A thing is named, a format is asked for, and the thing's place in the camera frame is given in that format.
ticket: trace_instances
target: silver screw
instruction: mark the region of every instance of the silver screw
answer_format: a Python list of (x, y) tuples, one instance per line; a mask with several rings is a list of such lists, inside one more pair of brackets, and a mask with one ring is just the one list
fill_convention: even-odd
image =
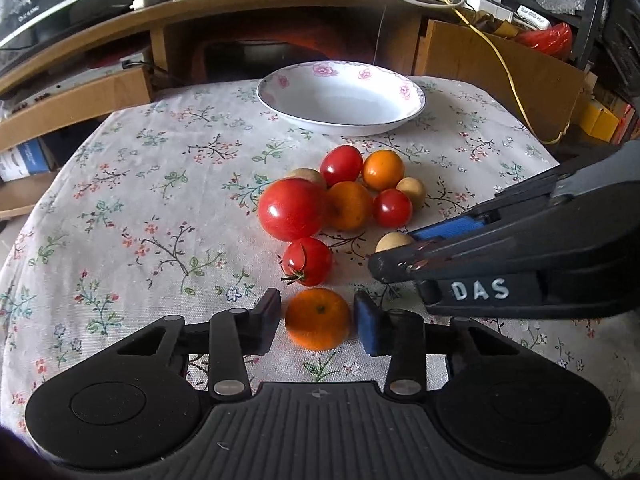
[(235, 379), (225, 379), (214, 384), (213, 391), (224, 396), (237, 395), (244, 391), (244, 384)]
[(420, 383), (411, 379), (399, 379), (393, 381), (389, 385), (389, 389), (396, 395), (410, 396), (419, 393), (422, 390)]

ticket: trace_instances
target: white bowl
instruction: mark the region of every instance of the white bowl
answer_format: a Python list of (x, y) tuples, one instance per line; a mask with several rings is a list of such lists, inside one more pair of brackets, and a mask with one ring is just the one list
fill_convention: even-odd
[(318, 134), (382, 134), (413, 119), (426, 103), (410, 79), (354, 61), (312, 61), (276, 70), (258, 99), (290, 123)]

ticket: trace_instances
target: tablecloth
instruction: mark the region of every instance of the tablecloth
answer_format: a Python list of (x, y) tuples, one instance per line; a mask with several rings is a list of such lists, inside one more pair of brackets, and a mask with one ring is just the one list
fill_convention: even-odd
[[(364, 155), (393, 150), (406, 174), (428, 190), (417, 228), (491, 198), (552, 167), (544, 147), (484, 91), (417, 78), (425, 111), (376, 137), (325, 137), (295, 128), (256, 99), (255, 81), (169, 91), (150, 105), (110, 115), (60, 171), (20, 232), (0, 271), (0, 421), (24, 434), (31, 392), (83, 358), (167, 314), (203, 322), (251, 308), (269, 286), (286, 299), (300, 290), (280, 281), (285, 244), (258, 224), (258, 199), (293, 168), (317, 168), (333, 147)], [(366, 290), (385, 308), (407, 308), (427, 322), (412, 284), (385, 287), (366, 260), (385, 233), (326, 230), (335, 268), (328, 287), (351, 303)], [(582, 375), (612, 406), (598, 463), (620, 476), (640, 456), (639, 325), (634, 314), (602, 320), (482, 320), (523, 346)], [(388, 358), (368, 357), (357, 340), (328, 352), (295, 346), (280, 324), (271, 352), (245, 359), (260, 381), (384, 380)], [(188, 380), (206, 386), (207, 356)], [(446, 381), (444, 359), (428, 359), (430, 388)]]

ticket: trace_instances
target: white lettering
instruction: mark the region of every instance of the white lettering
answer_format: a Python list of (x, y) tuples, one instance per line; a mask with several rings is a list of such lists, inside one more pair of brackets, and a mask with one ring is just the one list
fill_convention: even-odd
[(504, 300), (509, 295), (509, 289), (505, 286), (503, 278), (497, 278), (493, 280), (491, 283), (491, 288), (496, 292), (495, 299), (496, 300)]
[(453, 282), (451, 283), (451, 290), (453, 291), (453, 295), (456, 297), (458, 301), (464, 300), (466, 298), (466, 286), (462, 282)]
[(480, 296), (482, 296), (483, 300), (488, 300), (489, 295), (484, 290), (484, 286), (480, 282), (474, 282), (474, 300), (477, 300)]

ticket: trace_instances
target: orange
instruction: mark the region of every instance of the orange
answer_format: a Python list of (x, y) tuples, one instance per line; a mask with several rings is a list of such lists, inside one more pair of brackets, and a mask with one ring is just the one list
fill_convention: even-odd
[(331, 227), (338, 231), (360, 229), (373, 213), (373, 198), (359, 182), (338, 182), (326, 192)]
[(365, 184), (376, 191), (396, 187), (404, 177), (404, 162), (396, 152), (379, 150), (364, 161), (362, 178)]
[(297, 344), (319, 352), (340, 346), (351, 329), (351, 311), (344, 299), (327, 288), (308, 288), (289, 301), (284, 326)]

